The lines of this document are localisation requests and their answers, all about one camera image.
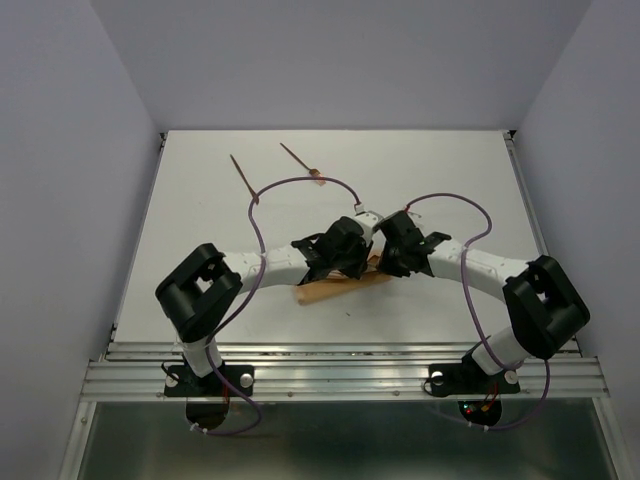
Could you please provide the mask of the peach satin napkin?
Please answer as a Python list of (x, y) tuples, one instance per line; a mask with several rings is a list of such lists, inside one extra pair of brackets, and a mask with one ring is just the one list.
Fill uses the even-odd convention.
[(332, 271), (323, 280), (295, 286), (293, 288), (295, 300), (299, 305), (306, 306), (390, 281), (392, 279), (390, 275), (383, 274), (377, 269), (380, 257), (381, 251), (369, 254), (367, 269), (359, 279), (349, 278), (338, 271)]

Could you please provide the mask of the copper fork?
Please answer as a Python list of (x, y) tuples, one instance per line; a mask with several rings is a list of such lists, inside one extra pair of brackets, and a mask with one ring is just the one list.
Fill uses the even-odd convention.
[(294, 153), (284, 143), (280, 142), (279, 145), (305, 170), (310, 178), (312, 178), (318, 185), (323, 186), (326, 181), (321, 172), (316, 168), (309, 167), (296, 153)]

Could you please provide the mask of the copper knife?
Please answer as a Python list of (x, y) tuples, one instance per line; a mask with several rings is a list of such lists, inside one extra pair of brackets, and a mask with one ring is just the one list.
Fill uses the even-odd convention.
[(242, 182), (244, 183), (245, 187), (247, 188), (253, 202), (258, 205), (260, 203), (260, 198), (258, 193), (254, 190), (254, 188), (251, 186), (250, 182), (248, 181), (244, 171), (242, 170), (241, 166), (239, 165), (238, 161), (236, 160), (236, 158), (230, 154), (229, 155), (238, 175), (240, 176)]

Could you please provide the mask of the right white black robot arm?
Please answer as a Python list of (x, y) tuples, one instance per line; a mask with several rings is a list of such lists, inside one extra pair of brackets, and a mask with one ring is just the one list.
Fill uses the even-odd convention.
[(435, 397), (479, 395), (491, 388), (517, 393), (506, 374), (529, 357), (553, 357), (590, 320), (590, 312), (554, 258), (515, 260), (469, 249), (451, 236), (424, 235), (410, 216), (399, 211), (379, 226), (385, 238), (378, 263), (394, 277), (421, 273), (457, 281), (463, 292), (483, 292), (502, 301), (510, 324), (465, 353), (459, 362), (434, 364), (427, 380)]

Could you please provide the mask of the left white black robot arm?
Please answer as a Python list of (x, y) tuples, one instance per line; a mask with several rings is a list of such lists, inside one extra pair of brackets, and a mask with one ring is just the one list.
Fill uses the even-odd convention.
[(214, 331), (236, 297), (271, 286), (300, 286), (333, 272), (359, 279), (367, 270), (380, 216), (343, 216), (329, 229), (266, 253), (223, 253), (198, 246), (156, 288), (155, 297), (183, 344), (189, 376), (198, 383), (223, 365)]

